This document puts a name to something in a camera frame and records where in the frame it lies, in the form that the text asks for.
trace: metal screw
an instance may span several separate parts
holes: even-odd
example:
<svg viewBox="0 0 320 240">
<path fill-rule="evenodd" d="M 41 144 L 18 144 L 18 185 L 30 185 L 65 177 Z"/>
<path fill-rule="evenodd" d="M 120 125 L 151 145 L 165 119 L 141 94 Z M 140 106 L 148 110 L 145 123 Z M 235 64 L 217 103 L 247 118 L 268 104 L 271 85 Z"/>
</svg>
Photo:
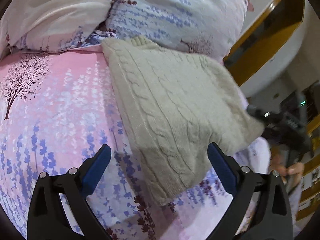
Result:
<svg viewBox="0 0 320 240">
<path fill-rule="evenodd" d="M 280 173 L 278 171 L 272 171 L 272 174 L 276 177 L 279 177 L 280 176 Z"/>
<path fill-rule="evenodd" d="M 46 173 L 46 172 L 41 172 L 40 175 L 39 175 L 39 177 L 40 177 L 41 179 L 45 178 L 45 176 L 47 176 L 47 173 Z"/>
<path fill-rule="evenodd" d="M 77 171 L 78 171 L 77 168 L 71 168 L 71 169 L 69 170 L 69 174 L 75 175 L 75 174 L 77 173 Z"/>
<path fill-rule="evenodd" d="M 244 173 L 249 173 L 250 172 L 250 168 L 247 166 L 242 166 L 241 167 L 241 171 L 243 171 Z"/>
</svg>

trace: beige sweater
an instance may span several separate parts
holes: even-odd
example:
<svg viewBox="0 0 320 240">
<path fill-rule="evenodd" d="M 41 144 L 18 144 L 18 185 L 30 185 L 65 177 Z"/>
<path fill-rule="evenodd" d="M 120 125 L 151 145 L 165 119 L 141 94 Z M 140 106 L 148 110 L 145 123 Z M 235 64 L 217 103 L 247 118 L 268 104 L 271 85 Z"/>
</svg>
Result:
<svg viewBox="0 0 320 240">
<path fill-rule="evenodd" d="M 102 46 L 131 149 L 157 204 L 200 183 L 211 167 L 209 143 L 233 155 L 262 134 L 263 125 L 243 109 L 236 83 L 215 60 L 142 36 L 108 38 Z"/>
</svg>

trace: blue gripper pad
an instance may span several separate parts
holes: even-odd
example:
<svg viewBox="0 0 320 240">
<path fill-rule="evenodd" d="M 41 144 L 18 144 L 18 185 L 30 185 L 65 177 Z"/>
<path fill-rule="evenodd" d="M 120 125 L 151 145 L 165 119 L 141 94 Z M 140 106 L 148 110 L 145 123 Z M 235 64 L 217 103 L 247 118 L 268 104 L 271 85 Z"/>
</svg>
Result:
<svg viewBox="0 0 320 240">
<path fill-rule="evenodd" d="M 95 161 L 92 163 L 85 176 L 82 178 L 81 195 L 83 197 L 87 197 L 93 194 L 110 160 L 111 148 L 108 145 L 104 145 L 104 147 L 101 147 L 100 150 L 96 153 Z"/>
<path fill-rule="evenodd" d="M 217 173 L 217 176 L 219 177 L 225 191 L 235 197 L 237 193 L 237 178 L 225 161 L 223 157 L 224 153 L 215 143 L 209 144 L 207 153 L 209 161 Z"/>
</svg>

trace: pillowcase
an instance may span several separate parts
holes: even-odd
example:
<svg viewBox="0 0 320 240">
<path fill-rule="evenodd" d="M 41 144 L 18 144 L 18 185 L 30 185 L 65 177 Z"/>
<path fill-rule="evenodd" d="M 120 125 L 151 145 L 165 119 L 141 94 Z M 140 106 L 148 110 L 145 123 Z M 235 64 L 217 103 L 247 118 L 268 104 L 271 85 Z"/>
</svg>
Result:
<svg viewBox="0 0 320 240">
<path fill-rule="evenodd" d="M 107 18 L 113 0 L 13 0 L 0 20 L 0 53 L 77 47 Z"/>
<path fill-rule="evenodd" d="M 239 38 L 248 0 L 117 0 L 106 20 L 120 39 L 144 35 L 162 47 L 221 62 Z"/>
</svg>

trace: folded sweater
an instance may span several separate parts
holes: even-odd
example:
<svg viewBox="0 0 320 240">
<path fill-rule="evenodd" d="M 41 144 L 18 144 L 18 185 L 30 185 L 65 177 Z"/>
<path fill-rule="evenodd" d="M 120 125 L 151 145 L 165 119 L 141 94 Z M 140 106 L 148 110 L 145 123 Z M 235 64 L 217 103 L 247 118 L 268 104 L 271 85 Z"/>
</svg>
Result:
<svg viewBox="0 0 320 240">
<path fill-rule="evenodd" d="M 262 134 L 263 125 L 243 109 L 236 83 L 217 61 L 142 36 L 107 38 L 102 46 L 131 149 L 157 204 L 205 177 L 209 143 L 233 155 Z"/>
</svg>

